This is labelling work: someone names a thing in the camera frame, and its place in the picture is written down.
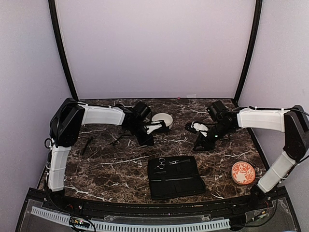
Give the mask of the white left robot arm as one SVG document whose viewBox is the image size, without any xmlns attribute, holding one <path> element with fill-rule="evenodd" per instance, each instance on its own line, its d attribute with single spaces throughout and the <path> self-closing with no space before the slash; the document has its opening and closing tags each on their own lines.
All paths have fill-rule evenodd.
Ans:
<svg viewBox="0 0 309 232">
<path fill-rule="evenodd" d="M 77 142 L 80 128 L 86 124 L 121 126 L 136 137 L 140 146 L 153 146 L 154 138 L 145 123 L 151 109 L 143 102 L 133 107 L 89 105 L 67 98 L 50 121 L 50 145 L 47 160 L 48 188 L 54 192 L 49 203 L 58 211 L 68 207 L 68 199 L 58 191 L 64 189 L 67 159 L 72 146 Z"/>
</svg>

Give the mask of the black zippered tool case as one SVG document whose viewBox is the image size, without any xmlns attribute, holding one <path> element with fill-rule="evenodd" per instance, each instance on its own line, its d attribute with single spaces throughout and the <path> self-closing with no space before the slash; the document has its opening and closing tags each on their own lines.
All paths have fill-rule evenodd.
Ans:
<svg viewBox="0 0 309 232">
<path fill-rule="evenodd" d="M 193 196 L 206 192 L 205 183 L 199 175 L 197 162 L 193 156 L 163 157 L 166 160 L 164 168 L 166 172 L 155 174 L 159 158 L 149 160 L 147 166 L 150 194 L 153 200 Z M 187 159 L 191 161 L 169 165 L 173 160 Z"/>
</svg>

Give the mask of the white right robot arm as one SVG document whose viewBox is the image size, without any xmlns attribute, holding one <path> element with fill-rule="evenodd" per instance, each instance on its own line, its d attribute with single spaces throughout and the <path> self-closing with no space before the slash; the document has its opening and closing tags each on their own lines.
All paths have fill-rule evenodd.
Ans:
<svg viewBox="0 0 309 232">
<path fill-rule="evenodd" d="M 210 155 L 200 162 L 212 192 L 234 197 L 248 192 L 246 205 L 256 210 L 280 181 L 288 191 L 304 194 L 308 175 L 292 173 L 309 152 L 309 121 L 300 106 L 291 109 L 240 107 L 228 110 L 217 102 L 190 114 L 186 128 L 197 135 L 193 149 Z"/>
</svg>

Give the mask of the black front rail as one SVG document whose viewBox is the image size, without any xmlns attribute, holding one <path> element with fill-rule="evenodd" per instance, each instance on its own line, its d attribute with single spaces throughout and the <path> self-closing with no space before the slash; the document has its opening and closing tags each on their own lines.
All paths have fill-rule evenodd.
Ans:
<svg viewBox="0 0 309 232">
<path fill-rule="evenodd" d="M 38 201 L 39 206 L 56 209 L 51 203 L 43 203 L 47 194 L 35 188 L 29 188 L 24 200 L 20 219 L 30 213 L 27 206 L 30 200 Z M 292 215 L 294 213 L 291 200 L 285 187 L 278 188 L 277 212 Z M 237 217 L 251 211 L 247 207 L 249 195 L 206 202 L 194 203 L 166 203 L 166 204 L 132 204 L 132 203 L 108 203 L 102 201 L 84 200 L 69 196 L 63 196 L 62 201 L 71 204 L 75 214 L 91 218 L 103 218 L 104 216 L 142 216 L 142 217 L 182 217 L 210 214 L 211 216 Z"/>
</svg>

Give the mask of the black left corner post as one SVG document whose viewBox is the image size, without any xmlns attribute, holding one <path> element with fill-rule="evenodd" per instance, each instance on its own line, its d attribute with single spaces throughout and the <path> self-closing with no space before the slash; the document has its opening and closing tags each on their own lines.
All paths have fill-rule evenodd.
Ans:
<svg viewBox="0 0 309 232">
<path fill-rule="evenodd" d="M 73 82 L 73 78 L 70 72 L 69 63 L 67 60 L 65 47 L 63 44 L 63 39 L 62 39 L 61 31 L 60 31 L 60 24 L 59 24 L 58 15 L 57 15 L 57 9 L 56 9 L 56 1 L 48 0 L 48 6 L 49 6 L 49 12 L 50 12 L 50 17 L 52 21 L 52 27 L 54 31 L 54 37 L 55 37 L 55 41 L 56 41 L 56 45 L 58 49 L 58 54 L 60 57 L 64 75 L 66 78 L 66 82 L 68 84 L 71 97 L 75 99 L 76 101 L 78 101 L 79 100 L 78 94 L 77 94 L 77 91 L 76 91 L 76 88 Z"/>
</svg>

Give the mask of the silver thinning shears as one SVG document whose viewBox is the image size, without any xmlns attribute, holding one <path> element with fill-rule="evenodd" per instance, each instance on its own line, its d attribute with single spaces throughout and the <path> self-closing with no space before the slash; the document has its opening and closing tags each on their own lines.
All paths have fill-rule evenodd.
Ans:
<svg viewBox="0 0 309 232">
<path fill-rule="evenodd" d="M 176 164 L 180 164 L 180 163 L 187 163 L 190 162 L 190 159 L 185 159 L 185 160 L 173 160 L 171 162 L 169 162 L 169 165 L 176 165 Z"/>
</svg>

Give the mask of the black corner post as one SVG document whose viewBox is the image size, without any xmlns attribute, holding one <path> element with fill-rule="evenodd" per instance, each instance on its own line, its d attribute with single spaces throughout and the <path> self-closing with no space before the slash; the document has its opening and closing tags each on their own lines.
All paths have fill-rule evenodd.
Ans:
<svg viewBox="0 0 309 232">
<path fill-rule="evenodd" d="M 71 97 L 75 99 L 76 101 L 78 101 L 79 100 L 78 94 L 77 94 L 77 91 L 76 91 L 76 88 L 73 82 L 73 78 L 70 72 L 69 63 L 67 60 L 65 47 L 63 44 L 63 39 L 62 39 L 61 31 L 60 31 L 60 24 L 59 24 L 58 15 L 57 15 L 57 9 L 56 9 L 56 1 L 48 0 L 48 6 L 49 6 L 49 12 L 50 12 L 50 17 L 52 21 L 52 27 L 54 31 L 54 37 L 55 37 L 55 41 L 56 41 L 56 45 L 58 49 L 58 54 L 60 57 L 64 75 L 66 78 L 66 82 L 68 84 Z"/>
<path fill-rule="evenodd" d="M 253 56 L 253 51 L 255 47 L 255 42 L 258 34 L 258 28 L 259 28 L 259 23 L 260 23 L 260 18 L 261 18 L 261 12 L 262 12 L 262 5 L 263 1 L 262 0 L 256 0 L 255 1 L 255 8 L 254 8 L 254 14 L 253 14 L 253 22 L 252 22 L 252 28 L 251 28 L 251 33 L 249 37 L 249 42 L 248 42 L 248 47 L 247 47 L 247 52 L 246 56 L 244 59 L 242 71 L 240 74 L 239 82 L 237 85 L 236 93 L 234 95 L 233 101 L 234 105 L 239 104 L 239 100 L 242 94 L 242 91 L 244 89 L 244 85 L 246 82 L 246 78 L 248 75 L 249 67 L 251 64 L 252 56 Z"/>
</svg>

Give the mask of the black right corner post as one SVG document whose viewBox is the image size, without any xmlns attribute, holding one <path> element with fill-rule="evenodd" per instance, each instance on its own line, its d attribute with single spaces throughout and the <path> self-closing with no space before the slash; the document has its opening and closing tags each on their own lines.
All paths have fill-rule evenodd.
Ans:
<svg viewBox="0 0 309 232">
<path fill-rule="evenodd" d="M 240 74 L 239 82 L 237 85 L 236 93 L 234 95 L 233 101 L 234 105 L 239 104 L 239 100 L 242 94 L 242 91 L 244 89 L 244 85 L 246 82 L 246 78 L 248 75 L 249 67 L 251 64 L 252 56 L 253 56 L 253 51 L 255 47 L 255 42 L 258 34 L 258 28 L 259 28 L 259 23 L 260 23 L 260 18 L 261 18 L 261 12 L 262 12 L 262 5 L 263 1 L 262 0 L 256 0 L 255 1 L 255 8 L 254 8 L 254 14 L 253 14 L 253 22 L 252 22 L 252 28 L 251 28 L 251 33 L 249 37 L 249 42 L 248 42 L 248 47 L 247 47 L 247 52 L 246 56 L 244 59 L 242 71 Z"/>
</svg>

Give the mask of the black comb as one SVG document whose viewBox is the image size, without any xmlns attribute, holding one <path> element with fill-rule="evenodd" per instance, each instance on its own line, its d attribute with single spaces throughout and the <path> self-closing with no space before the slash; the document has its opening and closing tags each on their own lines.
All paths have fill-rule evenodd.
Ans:
<svg viewBox="0 0 309 232">
<path fill-rule="evenodd" d="M 82 156 L 85 154 L 86 149 L 88 148 L 89 144 L 90 144 L 92 141 L 93 141 L 93 137 L 90 137 L 90 138 L 87 140 L 87 142 L 86 142 L 84 148 L 83 148 L 82 151 L 81 151 L 81 155 L 82 155 Z"/>
</svg>

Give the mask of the orange patterned round dish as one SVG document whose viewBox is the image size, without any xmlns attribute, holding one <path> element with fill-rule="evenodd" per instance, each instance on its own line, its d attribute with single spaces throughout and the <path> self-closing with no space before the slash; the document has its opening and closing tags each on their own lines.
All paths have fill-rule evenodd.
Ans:
<svg viewBox="0 0 309 232">
<path fill-rule="evenodd" d="M 249 163 L 239 161 L 232 166 L 231 176 L 236 184 L 248 185 L 255 180 L 255 170 Z"/>
</svg>

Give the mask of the black hair clip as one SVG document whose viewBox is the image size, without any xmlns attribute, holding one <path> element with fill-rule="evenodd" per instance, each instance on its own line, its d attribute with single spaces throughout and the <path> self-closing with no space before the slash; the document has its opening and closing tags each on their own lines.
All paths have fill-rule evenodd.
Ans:
<svg viewBox="0 0 309 232">
<path fill-rule="evenodd" d="M 119 141 L 121 140 L 121 138 L 129 136 L 128 134 L 120 134 L 114 141 L 112 141 L 111 143 L 109 143 L 109 145 L 115 147 Z"/>
</svg>

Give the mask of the white and navy bowl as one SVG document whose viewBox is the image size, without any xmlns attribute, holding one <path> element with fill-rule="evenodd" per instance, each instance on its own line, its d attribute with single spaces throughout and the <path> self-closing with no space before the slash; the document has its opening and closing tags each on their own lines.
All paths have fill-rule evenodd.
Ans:
<svg viewBox="0 0 309 232">
<path fill-rule="evenodd" d="M 156 121 L 160 121 L 160 122 L 165 123 L 165 125 L 160 127 L 159 129 L 157 129 L 156 132 L 164 133 L 164 132 L 168 132 L 169 130 L 171 130 L 172 125 L 173 125 L 173 118 L 172 118 L 171 115 L 169 115 L 167 113 L 155 114 L 152 117 L 152 122 L 156 122 Z"/>
</svg>

